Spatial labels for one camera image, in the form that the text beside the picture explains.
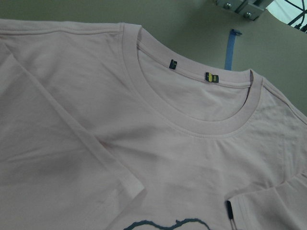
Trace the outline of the pink printed t-shirt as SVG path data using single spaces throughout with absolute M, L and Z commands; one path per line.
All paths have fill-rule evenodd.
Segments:
M 307 119 L 128 23 L 0 22 L 3 230 L 304 230 Z

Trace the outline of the aluminium frame post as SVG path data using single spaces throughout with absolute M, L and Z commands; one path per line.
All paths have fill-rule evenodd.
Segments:
M 273 0 L 214 0 L 216 6 L 249 20 L 256 20 Z

